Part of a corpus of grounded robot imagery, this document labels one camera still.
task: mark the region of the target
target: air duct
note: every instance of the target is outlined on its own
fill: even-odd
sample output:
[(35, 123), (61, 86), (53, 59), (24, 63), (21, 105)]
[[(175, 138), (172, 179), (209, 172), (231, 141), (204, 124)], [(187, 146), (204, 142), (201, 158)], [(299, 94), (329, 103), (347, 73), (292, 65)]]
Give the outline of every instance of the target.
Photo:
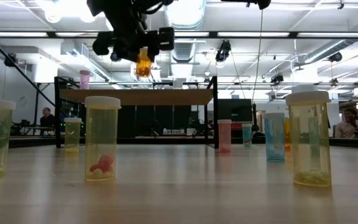
[[(206, 0), (175, 1), (165, 8), (165, 18), (169, 26), (179, 31), (196, 31), (203, 26)], [(172, 62), (188, 63), (195, 56), (196, 44), (175, 43), (172, 52)], [(171, 65), (175, 77), (186, 78), (191, 76), (192, 65)]]
[[(353, 30), (358, 31), (358, 26), (356, 26)], [(358, 39), (351, 40), (332, 40), (315, 50), (314, 52), (308, 53), (305, 55), (303, 60), (299, 62), (298, 65), (306, 65), (310, 63), (318, 62), (324, 58), (328, 58), (329, 56), (335, 54), (336, 52), (345, 49), (348, 46), (351, 46), (358, 42)]]

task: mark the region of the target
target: pink plastic container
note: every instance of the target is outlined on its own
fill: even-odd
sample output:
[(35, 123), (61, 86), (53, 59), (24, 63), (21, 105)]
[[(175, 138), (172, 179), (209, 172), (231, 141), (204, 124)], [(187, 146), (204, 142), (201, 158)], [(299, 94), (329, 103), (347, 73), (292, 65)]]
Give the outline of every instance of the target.
[(90, 72), (86, 70), (80, 71), (80, 89), (89, 90), (90, 88)]
[(231, 120), (218, 120), (219, 152), (231, 152)]

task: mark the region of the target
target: blue plastic container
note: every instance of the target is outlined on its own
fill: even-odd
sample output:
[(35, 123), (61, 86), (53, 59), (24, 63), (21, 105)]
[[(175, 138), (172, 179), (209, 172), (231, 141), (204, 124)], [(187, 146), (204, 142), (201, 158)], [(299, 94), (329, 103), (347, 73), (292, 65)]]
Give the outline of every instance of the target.
[(265, 114), (266, 158), (285, 160), (284, 113)]
[(242, 143), (244, 147), (251, 147), (252, 145), (252, 124), (242, 125)]

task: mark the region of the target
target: table surface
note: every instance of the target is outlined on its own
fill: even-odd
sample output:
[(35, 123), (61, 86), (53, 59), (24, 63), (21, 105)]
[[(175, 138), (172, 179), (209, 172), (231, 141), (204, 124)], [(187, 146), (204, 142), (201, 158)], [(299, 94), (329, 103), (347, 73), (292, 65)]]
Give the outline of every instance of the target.
[(84, 182), (84, 149), (10, 149), (0, 223), (358, 223), (358, 149), (331, 148), (332, 188), (293, 185), (264, 145), (121, 145), (116, 180)]

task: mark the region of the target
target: laboratory room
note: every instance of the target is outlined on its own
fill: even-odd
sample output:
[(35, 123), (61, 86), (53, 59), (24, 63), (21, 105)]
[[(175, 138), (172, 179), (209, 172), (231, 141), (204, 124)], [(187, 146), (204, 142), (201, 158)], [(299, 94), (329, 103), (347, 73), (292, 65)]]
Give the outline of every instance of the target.
[(0, 0), (0, 224), (358, 223), (358, 0)]

